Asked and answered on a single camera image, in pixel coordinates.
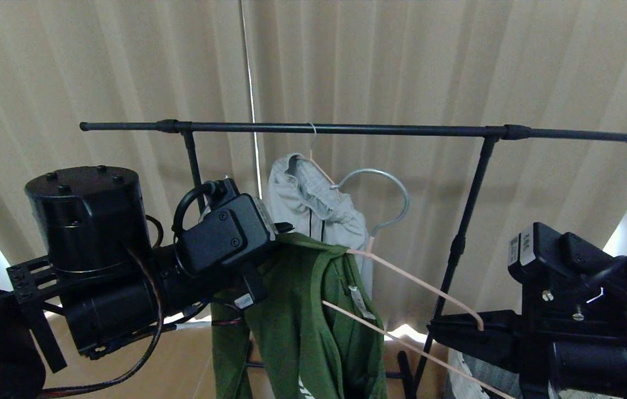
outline beige curtain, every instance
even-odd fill
[[[246,31],[242,25],[242,15]],[[0,247],[44,253],[25,182],[99,163],[141,176],[146,211],[169,224],[191,179],[182,138],[90,132],[80,121],[526,124],[627,131],[627,2],[0,2]],[[264,186],[310,135],[259,134]],[[251,134],[197,134],[202,178],[257,192]],[[339,180],[397,175],[407,217],[376,252],[440,284],[480,139],[319,136]],[[397,214],[381,177],[349,182],[369,228]],[[452,294],[479,310],[518,304],[508,239],[531,222],[601,246],[627,207],[627,145],[528,139],[496,146]],[[382,267],[374,301],[390,328],[418,329],[436,298]],[[458,311],[452,305],[447,311]]]

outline hanger hook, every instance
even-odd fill
[[[311,147],[308,147],[308,157],[313,159],[313,145],[315,144],[315,139],[318,139],[318,132],[315,130],[315,125],[308,122],[309,125],[313,128],[313,141],[311,141]]]
[[[400,189],[402,189],[402,194],[404,194],[404,207],[402,208],[402,212],[400,212],[400,214],[397,215],[397,217],[395,217],[394,219],[387,220],[387,222],[382,222],[381,224],[378,224],[374,229],[372,229],[372,232],[370,233],[370,237],[375,238],[377,235],[377,231],[379,229],[382,229],[382,227],[389,226],[390,224],[395,224],[399,222],[400,220],[402,220],[402,218],[404,218],[404,215],[407,214],[407,211],[409,211],[409,191],[407,191],[407,187],[405,187],[405,185],[402,184],[402,182],[400,182],[400,180],[397,179],[395,175],[389,172],[385,172],[384,170],[373,169],[371,167],[367,167],[365,169],[358,169],[358,170],[355,170],[354,172],[351,172],[351,174],[347,175],[343,180],[341,180],[339,184],[332,185],[330,189],[339,190],[341,187],[343,187],[345,182],[348,181],[348,179],[360,173],[374,173],[377,175],[382,175],[384,177],[387,177],[387,179],[390,179],[393,182],[395,182],[395,184],[399,185]]]

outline green shirt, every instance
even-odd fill
[[[259,268],[268,298],[244,312],[247,325],[212,328],[217,397],[252,397],[244,365],[251,329],[278,399],[385,399],[383,337],[321,303],[330,301],[383,328],[353,255],[299,233],[277,241],[281,249]],[[232,301],[240,295],[218,297]],[[212,305],[212,320],[236,316]]]

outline black clothes rack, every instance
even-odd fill
[[[196,131],[221,131],[221,132],[258,132],[258,133],[314,133],[311,124],[248,124],[248,123],[210,123],[210,122],[184,122],[175,119],[166,119],[157,122],[145,123],[89,123],[82,122],[79,127],[83,131],[97,130],[151,130],[163,131],[172,134],[181,134],[184,137],[187,148],[187,157],[190,161],[192,181],[196,185],[202,184],[200,178],[200,167],[197,164],[197,153],[195,149],[195,139],[193,132]],[[387,136],[445,136],[445,137],[478,137],[483,138],[483,146],[478,157],[476,172],[471,182],[471,190],[466,198],[466,205],[463,208],[461,223],[448,253],[447,268],[444,273],[441,290],[448,293],[453,280],[453,274],[458,266],[458,261],[463,255],[466,247],[466,230],[471,222],[473,208],[476,206],[478,193],[483,184],[483,178],[488,169],[488,162],[493,154],[493,147],[500,140],[521,140],[529,138],[539,139],[574,139],[589,141],[617,141],[627,143],[627,133],[610,133],[604,131],[577,131],[577,130],[557,130],[557,129],[533,129],[520,125],[504,126],[407,126],[407,125],[352,125],[352,124],[316,124],[315,131],[319,134],[372,134]],[[200,212],[204,210],[205,203],[198,198]],[[442,315],[445,299],[439,297],[434,310],[433,319]],[[424,344],[424,352],[429,353],[432,346],[433,336],[431,331],[427,335]],[[389,373],[389,378],[402,379],[406,399],[416,399],[427,358],[421,357],[419,366],[412,376],[412,372],[404,351],[397,354],[399,363],[399,373]],[[261,364],[249,362],[247,366],[262,367]]]

